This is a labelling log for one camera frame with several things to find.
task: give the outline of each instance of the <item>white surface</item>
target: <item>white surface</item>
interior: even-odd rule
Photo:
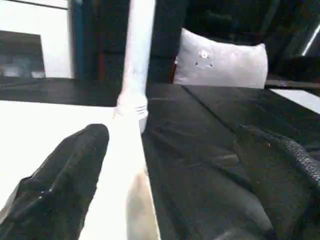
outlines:
[[[67,0],[22,0],[24,2],[33,3],[33,4],[43,4],[53,7],[67,8]]]
[[[146,83],[156,0],[131,0],[126,36],[122,90],[117,100],[118,113],[125,116],[135,111],[140,131],[145,130],[148,117]]]
[[[110,139],[80,240],[126,240],[127,195],[145,167],[138,119],[114,117],[114,107],[14,101],[0,101],[0,111],[0,208],[64,138],[102,123]]]
[[[73,77],[67,10],[0,0],[0,31],[40,35],[46,77]]]
[[[264,44],[221,43],[182,29],[173,82],[263,89],[268,73]]]
[[[320,98],[304,90],[272,89],[271,91],[320,114]]]

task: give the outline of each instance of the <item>textured black fabric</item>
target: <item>textured black fabric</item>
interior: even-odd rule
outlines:
[[[0,212],[0,239],[77,240],[108,141],[108,129],[102,124],[89,125],[64,139],[11,194]]]
[[[278,238],[320,239],[320,162],[292,139],[248,126],[236,150]]]
[[[162,239],[267,237],[271,224],[233,153],[231,131],[180,85],[151,85],[147,96],[142,140]]]

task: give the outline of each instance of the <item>black cloth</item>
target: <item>black cloth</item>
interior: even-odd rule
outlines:
[[[142,140],[162,238],[276,239],[235,135],[272,130],[316,157],[319,116],[269,90],[157,84],[147,97]]]
[[[147,97],[142,139],[162,239],[272,234],[233,152],[234,134],[180,85],[149,86]]]

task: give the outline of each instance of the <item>white pipe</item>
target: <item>white pipe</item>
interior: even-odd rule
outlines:
[[[117,100],[119,114],[137,114],[141,132],[148,117],[146,83],[155,8],[156,0],[130,1],[122,91]]]

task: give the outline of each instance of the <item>black surface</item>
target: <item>black surface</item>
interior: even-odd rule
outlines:
[[[240,125],[273,130],[319,157],[319,115],[269,90],[157,84],[147,97],[142,140],[162,238],[276,239],[234,133]]]
[[[241,125],[287,136],[307,149],[320,149],[320,115],[264,89],[184,86],[225,126]]]
[[[180,85],[152,85],[147,96],[142,139],[162,239],[268,236],[232,132]]]
[[[9,197],[0,212],[0,239],[77,240],[108,142],[108,129],[102,124],[89,125],[64,139]]]
[[[76,79],[0,77],[0,100],[114,107],[121,86]]]

